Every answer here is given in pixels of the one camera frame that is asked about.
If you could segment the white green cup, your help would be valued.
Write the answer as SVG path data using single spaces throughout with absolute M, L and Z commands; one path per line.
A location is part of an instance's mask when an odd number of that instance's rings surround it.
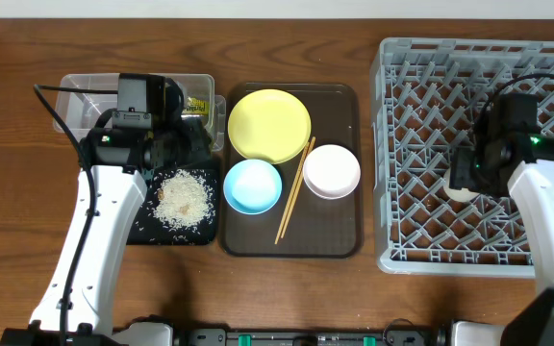
M 450 178 L 451 178 L 450 174 L 451 174 L 451 170 L 447 169 L 443 175 L 443 178 L 444 178 L 443 190 L 451 200 L 454 200 L 460 203 L 467 203 L 479 196 L 478 192 L 470 191 L 467 188 L 460 188 L 460 189 L 451 188 L 449 186 Z

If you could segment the green orange snack wrapper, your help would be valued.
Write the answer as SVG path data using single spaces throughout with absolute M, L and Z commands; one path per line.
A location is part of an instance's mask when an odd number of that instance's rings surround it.
M 208 116 L 210 108 L 209 101 L 189 96 L 182 111 L 182 115 Z

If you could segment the light blue bowl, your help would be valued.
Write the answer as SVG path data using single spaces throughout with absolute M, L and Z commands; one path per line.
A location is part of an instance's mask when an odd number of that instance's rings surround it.
M 244 160 L 227 172 L 223 194 L 235 211 L 257 215 L 270 210 L 279 201 L 283 190 L 278 170 L 267 161 Z

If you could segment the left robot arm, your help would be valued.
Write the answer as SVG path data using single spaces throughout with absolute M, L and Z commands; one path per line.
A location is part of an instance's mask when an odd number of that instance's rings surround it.
M 105 111 L 74 139 L 81 172 L 72 221 L 50 285 L 25 329 L 7 328 L 3 345 L 170 345 L 175 329 L 151 316 L 117 332 L 114 289 L 129 232 L 146 200 L 145 172 L 159 174 L 210 157 L 198 119 L 126 120 Z

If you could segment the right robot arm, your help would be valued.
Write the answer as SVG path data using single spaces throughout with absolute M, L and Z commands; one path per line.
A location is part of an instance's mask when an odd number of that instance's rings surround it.
M 505 326 L 456 322 L 453 345 L 554 345 L 554 138 L 525 132 L 483 136 L 455 151 L 446 194 L 508 196 L 533 258 L 537 296 Z

